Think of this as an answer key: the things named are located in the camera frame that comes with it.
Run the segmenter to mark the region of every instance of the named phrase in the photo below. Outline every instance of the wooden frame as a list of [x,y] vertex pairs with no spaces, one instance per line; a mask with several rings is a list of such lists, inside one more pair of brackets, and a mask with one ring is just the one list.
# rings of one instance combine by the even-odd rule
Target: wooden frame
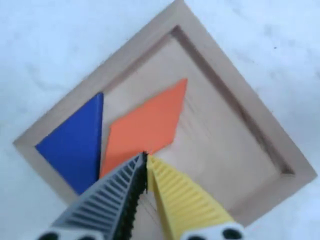
[[277,177],[228,209],[243,225],[256,220],[316,177],[308,161],[246,83],[237,69],[181,0],[156,16],[121,49],[36,121],[16,148],[67,203],[77,196],[36,151],[35,145],[100,91],[108,93],[145,62],[167,36],[175,38],[223,96],[279,170]]

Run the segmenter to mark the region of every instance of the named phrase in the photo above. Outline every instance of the blue triangle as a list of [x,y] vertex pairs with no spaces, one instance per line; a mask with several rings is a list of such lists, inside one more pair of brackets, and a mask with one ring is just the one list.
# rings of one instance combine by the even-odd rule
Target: blue triangle
[[77,194],[99,178],[103,104],[98,93],[35,146]]

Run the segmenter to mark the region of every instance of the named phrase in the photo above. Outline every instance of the orange parallelogram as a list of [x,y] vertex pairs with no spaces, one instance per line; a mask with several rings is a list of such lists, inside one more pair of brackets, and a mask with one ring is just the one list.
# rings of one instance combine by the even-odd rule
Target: orange parallelogram
[[187,81],[181,79],[110,125],[100,178],[140,152],[153,154],[173,142]]

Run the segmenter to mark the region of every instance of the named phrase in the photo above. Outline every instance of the white table surface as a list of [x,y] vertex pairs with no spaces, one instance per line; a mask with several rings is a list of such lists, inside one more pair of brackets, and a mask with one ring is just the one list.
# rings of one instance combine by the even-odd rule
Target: white table surface
[[[171,0],[0,0],[0,238],[46,228],[64,202],[12,145]],[[186,0],[320,172],[320,2]],[[320,180],[250,225],[249,239],[320,236]]]

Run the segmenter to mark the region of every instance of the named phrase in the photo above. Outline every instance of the wooden board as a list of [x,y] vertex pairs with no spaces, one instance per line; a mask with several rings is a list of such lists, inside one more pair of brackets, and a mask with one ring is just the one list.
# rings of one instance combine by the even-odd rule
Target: wooden board
[[[156,155],[187,173],[237,221],[250,224],[316,177],[299,149],[180,0],[155,17],[14,144],[69,203],[76,195],[42,163],[34,146],[88,99],[104,92],[104,147],[110,123],[182,78],[188,78],[188,86],[174,142]],[[134,225],[134,238],[162,239],[149,194],[140,199]]]

